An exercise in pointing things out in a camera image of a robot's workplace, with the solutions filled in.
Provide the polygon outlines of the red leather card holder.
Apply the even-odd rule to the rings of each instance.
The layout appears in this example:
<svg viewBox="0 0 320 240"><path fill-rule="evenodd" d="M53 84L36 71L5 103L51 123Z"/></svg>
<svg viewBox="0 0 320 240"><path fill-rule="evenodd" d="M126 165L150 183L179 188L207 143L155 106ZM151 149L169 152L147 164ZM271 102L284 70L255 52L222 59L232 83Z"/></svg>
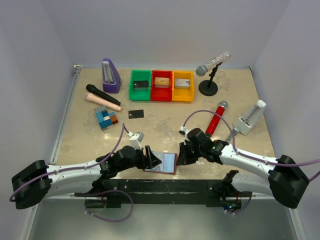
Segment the red leather card holder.
<svg viewBox="0 0 320 240"><path fill-rule="evenodd" d="M152 169L144 169L145 172L160 173L160 174L176 174L176 164L178 156L176 153L168 152L152 152L155 157L161 160L161 164L153 167Z"/></svg>

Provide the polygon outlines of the black credit card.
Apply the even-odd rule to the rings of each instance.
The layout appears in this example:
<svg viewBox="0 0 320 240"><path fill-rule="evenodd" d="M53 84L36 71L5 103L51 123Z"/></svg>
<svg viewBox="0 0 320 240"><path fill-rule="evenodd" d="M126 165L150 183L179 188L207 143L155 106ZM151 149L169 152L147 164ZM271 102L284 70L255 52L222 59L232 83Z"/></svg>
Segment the black credit card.
<svg viewBox="0 0 320 240"><path fill-rule="evenodd" d="M129 111L128 111L128 118L129 118L129 119L140 119L140 118L144 118L144 110L143 110L143 109L129 110Z"/></svg>

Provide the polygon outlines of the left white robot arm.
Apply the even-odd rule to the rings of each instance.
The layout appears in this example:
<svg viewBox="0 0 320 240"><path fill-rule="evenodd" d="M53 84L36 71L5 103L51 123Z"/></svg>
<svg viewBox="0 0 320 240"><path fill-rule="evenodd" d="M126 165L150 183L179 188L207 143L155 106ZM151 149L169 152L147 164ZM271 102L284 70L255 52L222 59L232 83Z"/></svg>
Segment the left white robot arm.
<svg viewBox="0 0 320 240"><path fill-rule="evenodd" d="M126 145L115 153L73 165L47 165L37 160L11 179L13 193L9 200L18 210L27 209L43 199L69 193L87 195L104 180L130 168L153 169L162 164L147 145L135 149Z"/></svg>

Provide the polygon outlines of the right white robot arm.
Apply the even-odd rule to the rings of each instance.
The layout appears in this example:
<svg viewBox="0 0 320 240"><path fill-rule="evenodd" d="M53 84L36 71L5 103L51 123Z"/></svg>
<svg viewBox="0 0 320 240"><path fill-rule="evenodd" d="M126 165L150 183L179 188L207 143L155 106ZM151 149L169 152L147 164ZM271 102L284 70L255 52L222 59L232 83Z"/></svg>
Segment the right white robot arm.
<svg viewBox="0 0 320 240"><path fill-rule="evenodd" d="M184 141L179 145L177 165L190 165L204 158L210 163L247 171L236 172L229 183L238 192L262 193L274 197L285 207L298 207L310 180L295 161L286 155L265 157L239 152L228 142L211 140L201 129L181 127Z"/></svg>

